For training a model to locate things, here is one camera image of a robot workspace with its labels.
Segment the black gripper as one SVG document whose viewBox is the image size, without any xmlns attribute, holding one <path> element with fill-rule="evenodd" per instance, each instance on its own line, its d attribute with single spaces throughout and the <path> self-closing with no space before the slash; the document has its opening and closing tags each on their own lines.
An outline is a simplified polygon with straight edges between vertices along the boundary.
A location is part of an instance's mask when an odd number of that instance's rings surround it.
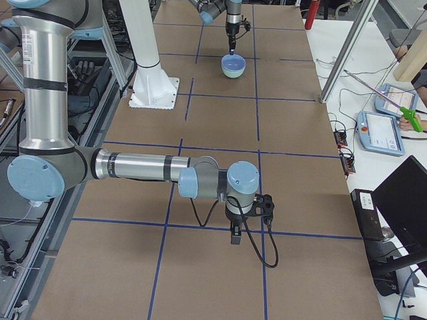
<svg viewBox="0 0 427 320">
<path fill-rule="evenodd" d="M 246 218 L 242 217 L 240 214 L 233 213 L 227 207 L 225 209 L 225 214 L 226 217 L 230 220 L 230 243 L 232 245 L 239 245 L 242 239 L 242 224 L 244 223 Z"/>
<path fill-rule="evenodd" d="M 229 38 L 229 54 L 233 55 L 236 50 L 236 35 L 240 32 L 240 23 L 226 22 L 226 34 Z"/>
</svg>

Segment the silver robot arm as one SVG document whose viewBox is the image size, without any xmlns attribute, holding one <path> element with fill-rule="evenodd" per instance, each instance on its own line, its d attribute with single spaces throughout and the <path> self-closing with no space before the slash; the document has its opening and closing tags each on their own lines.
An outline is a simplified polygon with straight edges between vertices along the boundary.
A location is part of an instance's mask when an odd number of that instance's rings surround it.
<svg viewBox="0 0 427 320">
<path fill-rule="evenodd" d="M 228 36 L 229 54 L 234 55 L 236 50 L 237 34 L 242 24 L 242 1 L 238 0 L 190 0 L 199 13 L 204 24 L 212 23 L 224 11 L 226 12 L 226 35 Z"/>
<path fill-rule="evenodd" d="M 102 1 L 7 1 L 22 33 L 23 92 L 26 137 L 7 169 L 12 188 L 32 201 L 47 201 L 90 179 L 128 178 L 178 184 L 182 197 L 226 202 L 231 244 L 240 244 L 241 226 L 254 216 L 258 170 L 247 161 L 219 169 L 211 157 L 178 157 L 112 153 L 78 147 L 68 137 L 67 41 L 73 33 L 104 33 Z M 191 1 L 207 24 L 226 12 L 230 58 L 243 22 L 242 1 Z M 136 75 L 129 106 L 170 110 L 175 106 L 179 79 L 162 69 L 149 1 L 119 1 L 133 49 Z"/>
</svg>

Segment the person's hand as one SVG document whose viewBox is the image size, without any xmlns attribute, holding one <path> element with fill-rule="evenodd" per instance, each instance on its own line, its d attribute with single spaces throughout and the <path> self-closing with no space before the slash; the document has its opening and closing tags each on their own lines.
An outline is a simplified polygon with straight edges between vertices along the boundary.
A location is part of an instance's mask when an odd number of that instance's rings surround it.
<svg viewBox="0 0 427 320">
<path fill-rule="evenodd" d="M 427 120 L 422 119 L 419 115 L 416 115 L 418 122 L 421 124 L 423 131 L 427 131 Z M 403 131 L 413 131 L 413 126 L 410 121 L 405 117 L 401 117 L 399 120 L 400 129 Z"/>
</svg>

